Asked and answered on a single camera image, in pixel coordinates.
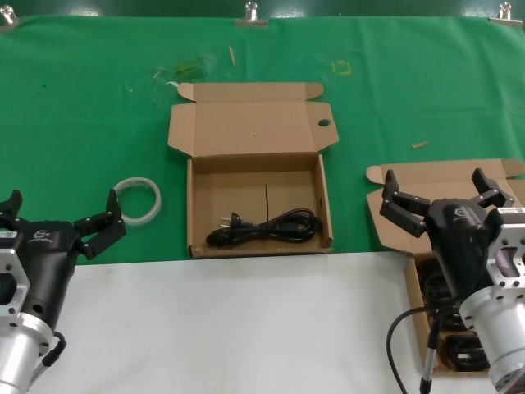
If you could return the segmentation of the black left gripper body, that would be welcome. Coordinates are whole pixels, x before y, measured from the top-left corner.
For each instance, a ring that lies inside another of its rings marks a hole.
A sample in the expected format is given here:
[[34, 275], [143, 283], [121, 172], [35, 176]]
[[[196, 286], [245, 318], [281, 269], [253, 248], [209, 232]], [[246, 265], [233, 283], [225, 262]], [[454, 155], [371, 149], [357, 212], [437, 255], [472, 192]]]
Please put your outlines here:
[[29, 280], [21, 312], [57, 326], [76, 260], [79, 234], [69, 222], [15, 220], [1, 225], [1, 247], [13, 249]]

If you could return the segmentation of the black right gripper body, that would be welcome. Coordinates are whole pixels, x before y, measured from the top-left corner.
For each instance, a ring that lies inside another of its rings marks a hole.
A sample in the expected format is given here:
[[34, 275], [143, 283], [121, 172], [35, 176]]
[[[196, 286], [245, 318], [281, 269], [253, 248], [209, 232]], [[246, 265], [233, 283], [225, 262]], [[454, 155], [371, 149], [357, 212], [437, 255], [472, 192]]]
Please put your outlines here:
[[426, 233], [453, 302], [462, 302], [492, 284], [486, 270], [492, 234], [486, 224], [494, 203], [435, 199], [424, 211]]

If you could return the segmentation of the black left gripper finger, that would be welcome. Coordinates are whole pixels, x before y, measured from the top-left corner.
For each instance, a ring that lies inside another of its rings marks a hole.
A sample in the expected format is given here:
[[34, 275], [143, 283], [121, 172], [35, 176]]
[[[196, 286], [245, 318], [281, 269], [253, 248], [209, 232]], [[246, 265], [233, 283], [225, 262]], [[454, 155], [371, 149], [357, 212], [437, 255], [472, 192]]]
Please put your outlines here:
[[18, 213], [20, 211], [23, 198], [19, 190], [13, 190], [11, 196], [1, 202], [1, 228], [2, 229], [21, 229], [24, 220], [20, 220]]
[[110, 189], [104, 212], [76, 221], [75, 230], [80, 239], [77, 249], [87, 260], [118, 242], [126, 234], [126, 226], [116, 191]]

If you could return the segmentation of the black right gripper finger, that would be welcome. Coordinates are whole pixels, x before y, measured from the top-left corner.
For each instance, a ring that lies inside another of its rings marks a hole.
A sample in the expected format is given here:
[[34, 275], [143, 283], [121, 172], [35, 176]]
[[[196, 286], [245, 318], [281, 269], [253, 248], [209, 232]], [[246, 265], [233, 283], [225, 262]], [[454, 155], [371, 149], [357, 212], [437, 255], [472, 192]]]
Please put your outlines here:
[[426, 232], [427, 224], [424, 218], [431, 201], [400, 191], [393, 170], [386, 172], [381, 196], [381, 216], [416, 238], [420, 238]]
[[514, 198], [504, 192], [496, 181], [487, 177], [483, 170], [476, 168], [472, 174], [472, 183], [474, 184], [478, 196], [473, 197], [471, 201], [482, 208], [494, 206], [496, 208], [509, 208], [514, 205]]

